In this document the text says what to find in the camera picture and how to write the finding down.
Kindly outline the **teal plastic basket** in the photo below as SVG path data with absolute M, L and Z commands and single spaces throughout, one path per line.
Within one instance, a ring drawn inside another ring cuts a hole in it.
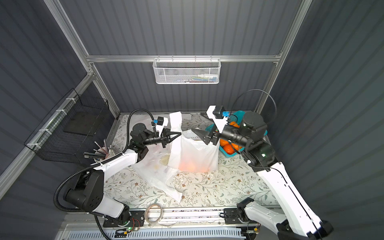
M 231 114 L 224 108 L 214 106 L 211 114 L 202 116 L 214 124 L 211 129 L 199 136 L 206 145 L 220 145 L 220 150 L 229 158 L 241 151 L 252 151 L 262 145 L 267 132 L 267 124 L 256 112 L 242 112 L 243 115 Z

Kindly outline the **cartoon printed plastic bag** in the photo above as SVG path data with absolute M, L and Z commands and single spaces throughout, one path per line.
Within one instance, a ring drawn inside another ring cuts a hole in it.
M 219 168 L 219 146 L 206 145 L 191 130 L 183 131 L 171 143 L 168 166 L 181 172 L 205 173 Z

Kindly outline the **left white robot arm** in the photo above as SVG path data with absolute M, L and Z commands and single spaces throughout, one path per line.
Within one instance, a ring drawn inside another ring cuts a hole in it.
M 152 122 L 153 131 L 145 124 L 133 126 L 128 146 L 123 152 L 98 164 L 93 164 L 65 180 L 55 192 L 55 205 L 65 212 L 86 212 L 106 216 L 121 223 L 131 219 L 127 205 L 104 196 L 104 181 L 120 170 L 144 159 L 149 145 L 160 144 L 163 148 L 182 135 Z

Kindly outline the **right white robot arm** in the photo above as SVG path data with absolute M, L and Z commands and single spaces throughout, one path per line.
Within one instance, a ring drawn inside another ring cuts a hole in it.
M 272 146 L 264 140 L 267 124 L 256 112 L 246 112 L 240 126 L 230 125 L 231 113 L 223 107 L 209 106 L 203 117 L 214 122 L 210 131 L 192 131 L 205 143 L 219 144 L 221 140 L 242 148 L 240 155 L 247 165 L 267 184 L 275 196 L 282 213 L 277 213 L 246 198 L 236 210 L 224 210 L 227 224 L 239 221 L 244 224 L 257 222 L 274 232 L 280 240 L 321 240 L 329 236 L 334 227 L 321 220 L 309 207 L 291 181 L 285 166 L 276 156 Z

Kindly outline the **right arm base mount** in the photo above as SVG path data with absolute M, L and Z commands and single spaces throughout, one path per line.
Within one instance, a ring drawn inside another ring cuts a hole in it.
M 258 222 L 249 220 L 237 208 L 224 208 L 219 216 L 224 219 L 226 225 L 236 224 L 257 224 Z

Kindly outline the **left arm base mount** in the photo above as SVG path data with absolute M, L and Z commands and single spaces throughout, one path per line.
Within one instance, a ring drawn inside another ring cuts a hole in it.
M 103 222 L 104 228 L 139 228 L 144 225 L 145 211 L 123 211 L 117 218 L 107 216 Z

